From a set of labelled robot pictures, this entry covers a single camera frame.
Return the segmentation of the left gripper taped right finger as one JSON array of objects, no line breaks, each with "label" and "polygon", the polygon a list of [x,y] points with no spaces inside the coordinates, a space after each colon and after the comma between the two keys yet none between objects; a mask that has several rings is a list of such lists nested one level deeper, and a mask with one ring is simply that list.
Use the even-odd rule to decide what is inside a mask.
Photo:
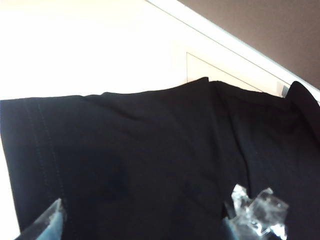
[{"label": "left gripper taped right finger", "polygon": [[232,190],[233,206],[224,204],[226,216],[222,229],[227,240],[286,240],[285,220],[289,205],[276,197],[271,188],[250,198],[247,189],[236,184]]}]

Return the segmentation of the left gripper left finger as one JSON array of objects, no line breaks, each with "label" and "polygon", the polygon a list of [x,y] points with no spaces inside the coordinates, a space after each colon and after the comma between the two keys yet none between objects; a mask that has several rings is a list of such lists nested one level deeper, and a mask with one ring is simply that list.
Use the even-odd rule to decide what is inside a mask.
[{"label": "left gripper left finger", "polygon": [[66,219],[63,202],[58,198],[16,240],[61,240]]}]

